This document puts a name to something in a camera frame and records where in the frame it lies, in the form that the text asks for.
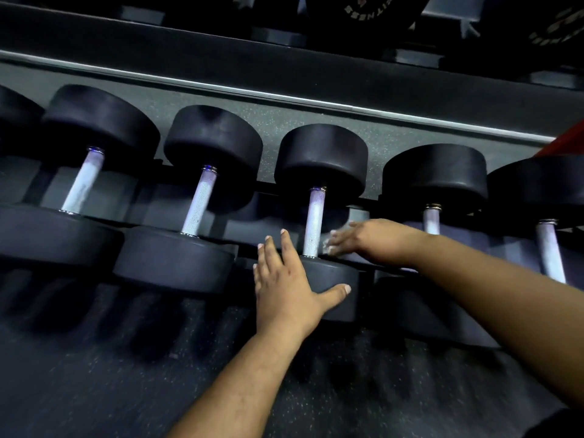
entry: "forearm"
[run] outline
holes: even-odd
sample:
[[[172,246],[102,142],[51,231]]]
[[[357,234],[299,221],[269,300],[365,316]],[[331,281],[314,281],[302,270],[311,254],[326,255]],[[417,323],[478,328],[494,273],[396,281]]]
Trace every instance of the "forearm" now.
[[[444,236],[414,266],[567,400],[584,406],[584,294]]]
[[[168,437],[260,437],[300,343],[278,329],[252,337]]]

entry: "dumbbell handle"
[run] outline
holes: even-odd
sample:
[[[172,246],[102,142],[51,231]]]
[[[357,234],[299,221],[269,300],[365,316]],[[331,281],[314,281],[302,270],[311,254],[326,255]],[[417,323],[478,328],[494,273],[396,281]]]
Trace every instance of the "dumbbell handle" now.
[[[189,212],[186,214],[181,233],[192,236],[199,234],[199,226],[201,226],[203,214],[207,210],[216,179],[217,170],[212,166],[205,166],[197,184],[197,190],[194,192],[193,201],[190,202]]]
[[[430,235],[440,235],[440,206],[428,204],[423,213],[424,232]]]
[[[540,250],[544,273],[553,280],[566,283],[562,255],[559,252],[558,237],[555,234],[555,220],[541,220],[536,226],[537,245]]]
[[[61,206],[63,212],[68,212],[70,214],[81,213],[81,208],[83,207],[89,192],[98,177],[99,171],[103,167],[103,162],[105,160],[105,154],[99,148],[89,148],[85,161],[75,181],[73,186],[69,189],[67,198]]]
[[[304,231],[304,248],[302,255],[318,257],[318,248],[321,244],[322,214],[325,210],[325,187],[316,187],[310,190],[308,217]]]

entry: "hand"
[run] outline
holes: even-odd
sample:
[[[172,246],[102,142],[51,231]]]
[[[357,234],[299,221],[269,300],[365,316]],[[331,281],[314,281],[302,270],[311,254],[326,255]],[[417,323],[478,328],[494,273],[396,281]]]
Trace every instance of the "hand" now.
[[[378,265],[415,267],[416,252],[428,235],[390,220],[351,221],[344,231],[331,231],[328,254],[356,252]]]
[[[282,258],[272,237],[258,245],[258,264],[253,265],[257,332],[278,329],[282,335],[305,339],[324,313],[345,299],[351,291],[346,284],[316,294],[310,289],[300,257],[288,232],[281,231]]]

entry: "person's right arm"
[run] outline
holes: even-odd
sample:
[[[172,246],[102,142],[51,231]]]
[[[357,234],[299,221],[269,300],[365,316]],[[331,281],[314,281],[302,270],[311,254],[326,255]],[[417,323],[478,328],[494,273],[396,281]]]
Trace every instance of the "person's right arm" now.
[[[333,231],[331,255],[412,267],[444,288],[551,390],[584,408],[584,293],[441,235],[389,220]]]

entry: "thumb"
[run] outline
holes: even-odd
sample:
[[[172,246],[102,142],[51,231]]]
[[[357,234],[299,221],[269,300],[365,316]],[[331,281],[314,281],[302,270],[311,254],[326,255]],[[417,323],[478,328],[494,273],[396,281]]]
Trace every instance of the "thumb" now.
[[[337,284],[335,287],[331,287],[329,290],[319,294],[318,298],[321,301],[322,310],[326,312],[332,309],[341,303],[350,292],[351,287],[348,284]]]

